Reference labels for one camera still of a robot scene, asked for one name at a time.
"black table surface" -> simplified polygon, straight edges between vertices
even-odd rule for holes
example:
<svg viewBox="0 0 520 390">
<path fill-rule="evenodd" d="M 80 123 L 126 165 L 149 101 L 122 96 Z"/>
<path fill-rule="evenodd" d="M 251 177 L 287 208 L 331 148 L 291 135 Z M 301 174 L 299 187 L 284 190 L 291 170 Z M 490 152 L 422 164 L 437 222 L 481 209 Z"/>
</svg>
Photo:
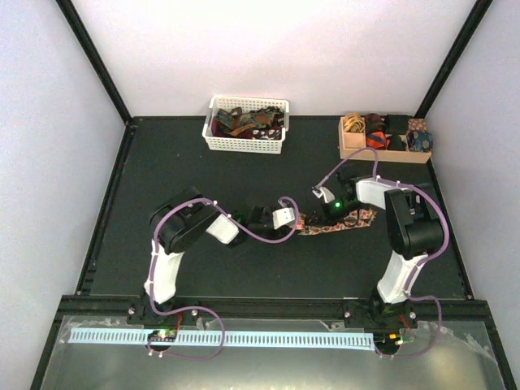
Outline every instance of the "black table surface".
<svg viewBox="0 0 520 390">
<path fill-rule="evenodd" d="M 225 210 L 276 205 L 293 197 L 303 211 L 319 210 L 310 191 L 339 161 L 336 118 L 291 118 L 282 154 L 208 149 L 198 117 L 139 119 L 102 244 L 92 295 L 139 295 L 150 264 L 150 212 L 195 186 Z M 360 176 L 372 162 L 348 162 Z M 431 183 L 424 164 L 382 162 L 379 174 L 404 183 Z M 330 180 L 334 189 L 336 179 Z M 229 249 L 204 235 L 184 256 L 177 295 L 199 297 L 368 297 L 392 250 L 383 211 L 370 227 L 318 236 L 294 236 L 281 245 L 248 240 Z M 428 263 L 414 295 L 464 298 L 450 245 Z"/>
</svg>

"white wall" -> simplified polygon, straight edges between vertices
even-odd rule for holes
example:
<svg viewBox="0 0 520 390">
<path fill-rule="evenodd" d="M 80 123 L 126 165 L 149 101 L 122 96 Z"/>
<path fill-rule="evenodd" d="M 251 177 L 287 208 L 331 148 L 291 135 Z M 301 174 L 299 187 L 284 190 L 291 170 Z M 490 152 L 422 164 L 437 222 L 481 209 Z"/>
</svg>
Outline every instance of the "white wall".
<svg viewBox="0 0 520 390">
<path fill-rule="evenodd" d="M 477 298 L 520 384 L 520 3 L 494 2 L 430 114 L 434 162 Z"/>
<path fill-rule="evenodd" d="M 219 93 L 414 114 L 474 2 L 74 1 L 133 115 L 205 115 Z"/>
<path fill-rule="evenodd" d="M 0 388 L 26 389 L 124 126 L 55 2 L 0 1 Z"/>
</svg>

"white basket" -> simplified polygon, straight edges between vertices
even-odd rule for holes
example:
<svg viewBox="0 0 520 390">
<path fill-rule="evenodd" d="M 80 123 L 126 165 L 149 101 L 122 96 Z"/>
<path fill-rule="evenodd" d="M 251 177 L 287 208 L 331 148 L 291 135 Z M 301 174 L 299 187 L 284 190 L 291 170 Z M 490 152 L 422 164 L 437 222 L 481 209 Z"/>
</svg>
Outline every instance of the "white basket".
<svg viewBox="0 0 520 390">
<path fill-rule="evenodd" d="M 278 141 L 274 140 L 244 140 L 239 138 L 224 138 L 213 136 L 211 132 L 211 120 L 220 108 L 230 111 L 240 107 L 244 112 L 260 110 L 274 106 L 280 108 L 284 113 L 284 126 L 282 127 L 282 137 Z M 257 99 L 253 97 L 232 97 L 214 96 L 211 99 L 210 111 L 206 117 L 202 136 L 206 140 L 210 150 L 226 150 L 229 152 L 250 152 L 250 153 L 282 153 L 282 143 L 285 140 L 285 133 L 289 130 L 289 102 L 279 99 Z"/>
</svg>

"colorful fabric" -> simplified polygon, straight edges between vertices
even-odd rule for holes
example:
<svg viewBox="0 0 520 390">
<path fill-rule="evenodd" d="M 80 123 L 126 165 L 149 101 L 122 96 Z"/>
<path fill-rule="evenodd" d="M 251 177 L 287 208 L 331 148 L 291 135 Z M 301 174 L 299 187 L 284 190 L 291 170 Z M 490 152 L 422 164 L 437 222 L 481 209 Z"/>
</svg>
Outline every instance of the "colorful fabric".
<svg viewBox="0 0 520 390">
<path fill-rule="evenodd" d="M 433 134 L 430 132 L 410 132 L 408 134 L 408 149 L 410 152 L 431 152 L 433 149 Z"/>
<path fill-rule="evenodd" d="M 426 120 L 424 119 L 408 119 L 408 131 L 409 132 L 427 132 L 428 127 L 426 126 Z"/>
<path fill-rule="evenodd" d="M 384 132 L 366 134 L 366 146 L 379 150 L 387 149 L 387 138 Z"/>
<path fill-rule="evenodd" d="M 302 236 L 315 236 L 317 234 L 340 232 L 342 230 L 368 228 L 375 220 L 377 211 L 373 209 L 360 209 L 352 211 L 347 215 L 343 223 L 336 223 L 335 225 L 320 225 L 313 219 L 313 215 L 307 216 L 300 213 L 297 230 L 298 234 Z"/>
<path fill-rule="evenodd" d="M 230 112 L 220 109 L 211 122 L 211 131 L 215 137 L 280 140 L 283 126 L 284 113 L 280 108 L 242 113 L 237 107 Z"/>
</svg>

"purple cable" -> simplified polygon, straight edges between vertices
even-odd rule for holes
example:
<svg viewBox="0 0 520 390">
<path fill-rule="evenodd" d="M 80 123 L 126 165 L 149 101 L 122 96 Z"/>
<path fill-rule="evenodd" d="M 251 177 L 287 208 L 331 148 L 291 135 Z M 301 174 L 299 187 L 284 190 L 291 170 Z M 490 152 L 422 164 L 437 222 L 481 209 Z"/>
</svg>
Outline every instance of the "purple cable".
<svg viewBox="0 0 520 390">
<path fill-rule="evenodd" d="M 439 216 L 440 226 L 442 227 L 442 230 L 443 230 L 443 233 L 444 233 L 443 243 L 440 246 L 439 250 L 437 250 L 435 253 L 432 253 L 432 254 L 426 256 L 425 258 L 423 258 L 423 259 L 421 259 L 421 260 L 419 260 L 417 262 L 416 267 L 414 268 L 414 270 L 412 272 L 410 272 L 408 278 L 405 281 L 404 290 L 406 291 L 410 287 L 410 284 L 412 283 L 412 280 L 415 277 L 415 274 L 417 273 L 418 267 L 420 267 L 421 265 L 424 265 L 424 264 L 430 262 L 434 258 L 438 258 L 448 248 L 448 244 L 449 244 L 449 226 L 448 226 L 448 221 L 447 221 L 446 217 L 444 217 L 444 214 L 443 214 L 442 210 L 436 204 L 436 202 L 427 193 L 422 191 L 420 188 L 417 188 L 417 187 L 415 187 L 412 184 L 397 183 L 395 181 L 381 179 L 381 177 L 377 176 L 377 166 L 378 166 L 378 163 L 379 163 L 379 156 L 377 154 L 377 150 L 375 150 L 374 148 L 358 149 L 355 152 L 349 154 L 347 157 L 345 157 L 343 160 L 341 160 L 332 169 L 332 171 L 330 171 L 316 185 L 316 187 L 322 186 L 334 174 L 334 172 L 336 172 L 343 164 L 345 164 L 350 158 L 352 158 L 356 154 L 361 153 L 363 150 L 370 150 L 370 151 L 372 151 L 374 153 L 374 156 L 375 156 L 375 158 L 374 158 L 374 167 L 372 168 L 372 177 L 374 179 L 376 179 L 377 181 L 379 181 L 381 183 L 384 183 L 384 184 L 413 189 L 416 193 L 421 195 L 428 203 L 430 203 L 430 205 L 433 208 L 433 210 Z M 425 354 L 426 352 L 428 352 L 431 348 L 433 348 L 433 346 L 437 342 L 437 339 L 439 338 L 440 327 L 441 327 L 441 324 L 442 324 L 442 309 L 440 307 L 440 302 L 439 302 L 439 300 L 436 297 L 434 297 L 432 295 L 428 295 L 428 296 L 425 296 L 425 297 L 417 297 L 417 298 L 415 298 L 415 297 L 412 297 L 412 296 L 410 296 L 408 294 L 406 294 L 406 296 L 411 301 L 435 301 L 435 304 L 437 305 L 437 310 L 439 312 L 439 326 L 437 327 L 437 333 L 435 334 L 435 337 L 434 337 L 433 341 L 423 351 L 420 351 L 420 352 L 417 352 L 417 353 L 412 353 L 411 355 L 406 355 L 406 356 L 396 356 L 396 358 L 416 358 L 417 356 L 421 356 L 421 355 Z M 375 352 L 377 352 L 380 356 L 386 356 L 386 357 L 393 358 L 392 355 L 385 355 L 384 353 L 381 353 L 381 351 L 379 351 L 377 347 L 375 347 Z"/>
<path fill-rule="evenodd" d="M 355 152 L 352 152 L 347 157 L 345 157 L 343 160 L 341 160 L 338 163 L 338 165 L 336 165 L 335 167 L 332 168 L 332 171 L 328 172 L 325 175 L 325 177 L 318 184 L 316 184 L 316 187 L 321 187 L 323 185 L 323 183 L 325 183 L 327 180 L 329 180 L 329 178 L 332 175 L 334 175 L 334 172 L 336 172 L 338 169 L 340 169 L 340 167 L 343 164 L 345 164 L 349 159 L 354 157 L 356 154 L 361 153 L 363 150 L 370 150 L 370 151 L 374 152 L 375 160 L 374 160 L 374 167 L 372 168 L 372 176 L 375 178 L 376 172 L 377 172 L 377 164 L 379 163 L 379 156 L 377 155 L 377 151 L 374 148 L 363 148 L 363 149 L 358 149 Z"/>
<path fill-rule="evenodd" d="M 292 206 L 294 208 L 295 218 L 298 219 L 299 215 L 300 215 L 300 212 L 298 210 L 298 205 L 296 204 L 296 202 L 292 198 L 290 198 L 290 197 L 281 197 L 278 200 L 279 204 L 282 205 L 282 206 L 285 206 L 284 201 L 288 201 L 289 203 L 292 204 Z M 287 236 L 279 238 L 278 240 L 268 240 L 267 238 L 263 238 L 263 237 L 260 237 L 260 236 L 258 236 L 256 234 L 254 234 L 253 232 L 251 232 L 246 227 L 243 227 L 242 225 L 240 225 L 235 219 L 232 219 L 230 216 L 228 216 L 228 213 L 226 213 L 225 210 L 223 210 L 220 206 L 217 206 L 216 201 L 212 201 L 210 199 L 202 197 L 202 198 L 197 198 L 197 199 L 193 199 L 193 200 L 185 201 L 184 203 L 181 203 L 177 207 L 174 207 L 173 210 L 169 211 L 159 221 L 159 223 L 157 224 L 157 227 L 154 230 L 154 247 L 155 247 L 154 249 L 155 249 L 155 254 L 152 257 L 152 261 L 151 261 L 151 263 L 149 265 L 149 272 L 148 272 L 148 277 L 149 277 L 149 281 L 150 281 L 150 285 L 149 285 L 149 304 L 150 304 L 150 307 L 152 308 L 152 311 L 155 314 L 157 314 L 157 315 L 167 316 L 167 315 L 177 314 L 177 313 L 180 313 L 180 312 L 183 312 L 183 311 L 186 311 L 186 310 L 202 310 L 202 311 L 205 311 L 206 313 L 210 313 L 212 316 L 214 316 L 215 319 L 219 322 L 219 325 L 220 325 L 220 327 L 222 329 L 222 339 L 220 340 L 219 347 L 211 355 L 208 355 L 208 356 L 205 356 L 205 357 L 190 357 L 190 356 L 186 356 L 186 355 L 182 355 L 182 354 L 178 354 L 178 353 L 160 353 L 160 355 L 161 356 L 162 355 L 164 355 L 164 356 L 171 356 L 171 357 L 174 357 L 174 358 L 183 358 L 183 359 L 186 359 L 186 360 L 201 362 L 201 361 L 205 361 L 205 360 L 209 360 L 211 358 L 214 358 L 222 350 L 222 347 L 223 347 L 223 344 L 224 344 L 224 341 L 225 341 L 225 336 L 226 336 L 226 329 L 224 327 L 222 319 L 213 310 L 208 309 L 207 307 L 203 307 L 203 306 L 186 306 L 186 307 L 181 307 L 179 309 L 170 310 L 170 311 L 159 311 L 157 309 L 157 307 L 155 306 L 155 300 L 154 300 L 154 273 L 155 273 L 155 267 L 157 265 L 158 252 L 159 252 L 158 234 L 159 234 L 161 228 L 163 227 L 164 223 L 173 214 L 179 212 L 180 210 L 184 209 L 185 207 L 188 207 L 190 205 L 194 205 L 194 204 L 197 204 L 197 203 L 204 203 L 206 205 L 213 205 L 218 211 L 220 211 L 220 213 L 222 213 L 223 215 L 226 215 L 239 229 L 241 229 L 242 231 L 246 232 L 247 234 L 249 234 L 253 238 L 256 238 L 257 240 L 259 240 L 261 242 L 265 242 L 267 244 L 279 244 L 281 242 L 284 242 L 284 241 L 288 240 L 289 237 L 291 237 L 294 234 L 294 232 L 296 231 L 296 229 L 297 229 L 297 220 L 295 221 L 294 225 L 292 226 L 291 231 L 287 234 Z M 149 351 L 151 353 L 154 352 L 151 349 L 150 345 L 149 345 Z"/>
</svg>

